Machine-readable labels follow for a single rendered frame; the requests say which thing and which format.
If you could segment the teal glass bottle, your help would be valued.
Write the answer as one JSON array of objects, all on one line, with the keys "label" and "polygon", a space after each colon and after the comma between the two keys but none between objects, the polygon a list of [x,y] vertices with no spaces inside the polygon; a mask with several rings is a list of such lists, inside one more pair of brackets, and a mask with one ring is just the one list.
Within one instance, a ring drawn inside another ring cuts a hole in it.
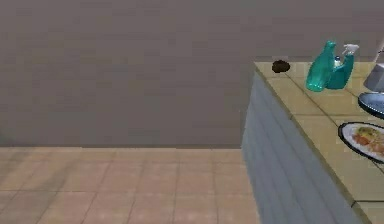
[{"label": "teal glass bottle", "polygon": [[311,64],[306,78],[306,88],[312,92],[321,92],[326,87],[334,67],[336,43],[328,40],[322,52]]}]

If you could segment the dark brown round lump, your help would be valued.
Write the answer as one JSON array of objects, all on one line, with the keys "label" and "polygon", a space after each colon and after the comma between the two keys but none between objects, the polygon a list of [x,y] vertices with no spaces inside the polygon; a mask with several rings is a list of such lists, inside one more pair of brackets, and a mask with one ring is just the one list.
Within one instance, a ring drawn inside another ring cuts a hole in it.
[{"label": "dark brown round lump", "polygon": [[290,68],[290,64],[284,60],[277,60],[272,63],[272,71],[275,73],[287,72]]}]

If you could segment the grey kitchen counter tan top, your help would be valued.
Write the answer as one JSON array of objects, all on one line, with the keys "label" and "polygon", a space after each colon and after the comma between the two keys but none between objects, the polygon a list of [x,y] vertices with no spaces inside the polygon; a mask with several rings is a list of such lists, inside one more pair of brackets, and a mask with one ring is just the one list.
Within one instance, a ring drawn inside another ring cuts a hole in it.
[{"label": "grey kitchen counter tan top", "polygon": [[358,105],[371,64],[346,88],[306,89],[310,65],[276,74],[257,62],[251,76],[241,149],[262,224],[384,224],[384,164],[352,151],[338,136],[345,122],[382,125]]}]

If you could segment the teal spray bottle white nozzle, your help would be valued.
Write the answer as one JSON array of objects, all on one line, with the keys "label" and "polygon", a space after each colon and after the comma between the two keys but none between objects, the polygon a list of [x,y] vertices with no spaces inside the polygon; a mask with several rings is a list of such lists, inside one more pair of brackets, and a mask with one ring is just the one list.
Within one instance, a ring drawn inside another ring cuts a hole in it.
[{"label": "teal spray bottle white nozzle", "polygon": [[337,90],[343,89],[346,86],[354,67],[354,53],[358,49],[359,46],[356,44],[345,44],[344,51],[342,52],[343,57],[334,57],[334,66],[326,85],[327,89]]}]

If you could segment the black-rimmed plate with food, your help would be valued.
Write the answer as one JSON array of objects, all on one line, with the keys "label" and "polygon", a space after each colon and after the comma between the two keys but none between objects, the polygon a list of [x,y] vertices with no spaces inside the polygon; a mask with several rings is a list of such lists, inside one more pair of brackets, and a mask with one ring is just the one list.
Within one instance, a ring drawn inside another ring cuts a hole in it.
[{"label": "black-rimmed plate with food", "polygon": [[338,127],[338,136],[352,151],[384,164],[384,127],[367,122],[345,122]]}]

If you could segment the grey metal kettle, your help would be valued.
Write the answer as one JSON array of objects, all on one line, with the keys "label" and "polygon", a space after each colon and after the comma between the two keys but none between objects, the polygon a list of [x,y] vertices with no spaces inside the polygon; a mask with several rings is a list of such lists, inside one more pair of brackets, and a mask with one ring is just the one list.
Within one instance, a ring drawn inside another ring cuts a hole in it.
[{"label": "grey metal kettle", "polygon": [[378,61],[382,55],[384,55],[384,46],[377,53],[374,67],[364,81],[364,86],[372,92],[384,92],[384,62]]}]

